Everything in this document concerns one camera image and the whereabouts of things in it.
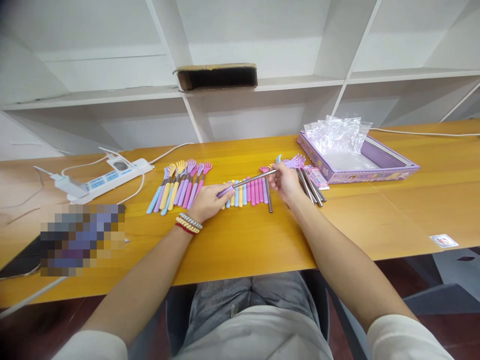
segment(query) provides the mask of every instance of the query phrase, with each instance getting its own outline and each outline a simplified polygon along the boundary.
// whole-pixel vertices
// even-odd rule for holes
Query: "person's right hand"
[[[295,169],[287,167],[283,162],[272,164],[271,167],[278,171],[268,176],[268,183],[272,189],[278,191],[287,205],[304,195]]]

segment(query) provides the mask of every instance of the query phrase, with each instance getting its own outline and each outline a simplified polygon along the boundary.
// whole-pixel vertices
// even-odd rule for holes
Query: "hand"
[[[272,189],[278,191],[281,199],[287,205],[304,194],[295,169],[287,167],[283,162],[272,164],[271,167],[278,171],[268,176],[268,183]]]
[[[221,185],[203,186],[186,214],[200,224],[210,219],[220,211],[227,200],[230,200],[230,198],[235,195],[235,190],[231,190],[221,198],[217,197],[219,193],[231,185],[231,183],[225,183]]]

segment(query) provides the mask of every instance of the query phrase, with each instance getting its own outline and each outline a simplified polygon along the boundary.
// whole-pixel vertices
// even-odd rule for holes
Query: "lap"
[[[256,305],[293,310],[319,324],[312,296],[298,271],[204,282],[197,285],[183,347]]]

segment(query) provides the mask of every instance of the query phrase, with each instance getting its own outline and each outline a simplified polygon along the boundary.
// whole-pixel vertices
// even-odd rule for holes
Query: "bracelet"
[[[190,223],[191,225],[193,225],[194,227],[196,227],[197,229],[199,230],[202,230],[204,227],[199,223],[199,222],[196,222],[195,220],[193,220],[190,216],[188,216],[187,214],[184,214],[183,212],[181,212],[179,214],[179,216],[185,220],[186,222]]]
[[[178,216],[175,220],[176,220],[177,223],[182,224],[185,228],[187,228],[191,232],[194,232],[195,234],[198,234],[200,232],[200,229],[198,229],[195,226],[189,224],[188,222],[183,220],[180,216]]]
[[[193,231],[188,230],[188,229],[187,229],[185,226],[183,226],[182,224],[176,222],[175,225],[178,226],[179,228],[182,228],[182,229],[185,230],[187,233],[192,234],[192,235],[195,235],[195,233],[194,233]]]

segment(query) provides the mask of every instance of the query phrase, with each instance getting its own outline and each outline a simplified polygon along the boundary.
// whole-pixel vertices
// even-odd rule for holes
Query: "cardboard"
[[[175,72],[182,93],[254,89],[258,85],[254,63],[181,66]]]

